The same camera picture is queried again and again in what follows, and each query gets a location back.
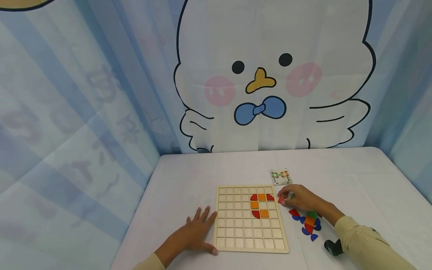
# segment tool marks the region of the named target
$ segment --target curtain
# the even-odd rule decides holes
[[[431,24],[432,3],[425,1],[366,145],[383,150],[432,203]]]
[[[367,137],[432,193],[427,1],[21,3],[0,0],[2,269],[109,269],[164,154]]]

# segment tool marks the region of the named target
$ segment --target black eye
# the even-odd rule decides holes
[[[240,74],[245,70],[245,64],[241,61],[235,61],[234,64],[232,64],[232,71],[235,74]]]
[[[290,54],[284,53],[279,56],[279,64],[283,67],[289,66],[292,62],[292,56]]]

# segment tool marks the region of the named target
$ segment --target left hand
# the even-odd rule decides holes
[[[201,207],[197,209],[193,219],[187,217],[186,224],[168,237],[165,243],[155,251],[162,264],[166,267],[183,250],[207,251],[217,255],[218,251],[213,245],[204,242],[209,229],[213,225],[217,212],[213,212],[209,218],[210,206],[207,206],[201,214]]]

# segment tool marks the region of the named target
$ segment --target sleeve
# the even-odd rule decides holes
[[[362,269],[415,269],[379,233],[372,228],[360,226],[349,216],[340,218],[334,229],[342,250]]]
[[[145,261],[137,264],[132,270],[165,270],[156,254],[152,253]]]

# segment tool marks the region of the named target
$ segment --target table surface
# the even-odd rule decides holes
[[[162,156],[133,217],[112,270],[132,269],[155,251],[198,206],[214,209],[217,185],[271,184],[270,169],[287,168],[303,184],[358,223],[373,227],[418,269],[432,265],[432,206],[379,149],[305,149]],[[282,186],[276,186],[278,192]],[[184,252],[168,269],[357,269],[346,254],[331,256],[337,239],[322,219],[311,242],[281,207],[289,254]],[[213,228],[206,240],[213,242]]]

